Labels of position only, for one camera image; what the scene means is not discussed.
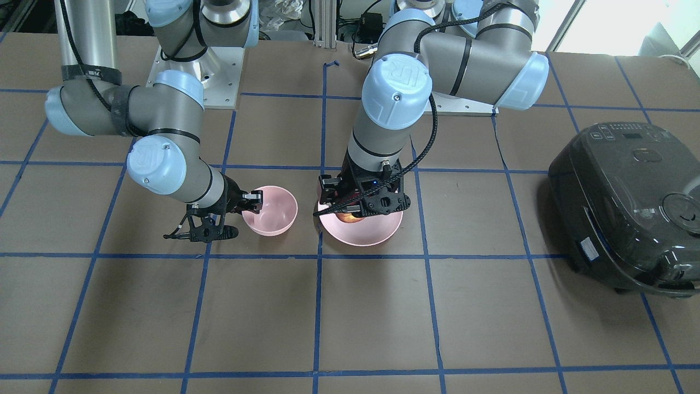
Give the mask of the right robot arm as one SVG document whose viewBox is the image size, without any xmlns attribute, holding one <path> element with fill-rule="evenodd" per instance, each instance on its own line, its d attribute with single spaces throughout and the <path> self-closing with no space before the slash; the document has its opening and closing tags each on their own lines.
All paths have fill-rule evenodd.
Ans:
<svg viewBox="0 0 700 394">
<path fill-rule="evenodd" d="M 162 60 L 176 64 L 158 72 L 152 85 L 123 83 L 116 60 L 111 1 L 56 1 L 62 85 L 49 90 L 49 123 L 70 136 L 134 137 L 127 172 L 140 186 L 186 204 L 182 222 L 165 239 L 229 240 L 237 228 L 227 213 L 258 213 L 260 190 L 247 192 L 200 156 L 205 88 L 221 65 L 213 47 L 250 48 L 259 38 L 257 1 L 147 1 L 148 23 Z"/>
</svg>

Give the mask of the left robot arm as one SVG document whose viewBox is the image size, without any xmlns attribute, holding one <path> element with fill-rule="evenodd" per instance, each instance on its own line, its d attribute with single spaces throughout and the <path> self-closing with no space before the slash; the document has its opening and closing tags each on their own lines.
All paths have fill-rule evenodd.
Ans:
<svg viewBox="0 0 700 394">
<path fill-rule="evenodd" d="M 441 24 L 417 8 L 395 13 L 364 80 L 342 170 L 320 176 L 314 215 L 365 218 L 410 207 L 403 178 L 435 142 L 435 93 L 532 107 L 550 70 L 532 49 L 538 24 L 538 1 L 484 1 L 476 17 Z"/>
</svg>

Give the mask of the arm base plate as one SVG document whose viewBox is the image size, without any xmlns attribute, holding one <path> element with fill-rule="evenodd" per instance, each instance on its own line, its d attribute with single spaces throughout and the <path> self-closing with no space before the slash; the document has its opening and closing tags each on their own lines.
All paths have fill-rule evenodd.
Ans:
<svg viewBox="0 0 700 394">
<path fill-rule="evenodd" d="M 498 110 L 491 104 L 464 98 L 443 97 L 433 95 L 436 112 L 439 115 L 472 115 L 473 117 L 490 117 L 498 114 Z"/>
<path fill-rule="evenodd" d="M 235 109 L 245 48 L 210 47 L 202 57 L 190 62 L 165 61 L 160 50 L 156 51 L 147 86 L 153 85 L 158 73 L 177 69 L 200 79 L 206 109 Z"/>
</svg>

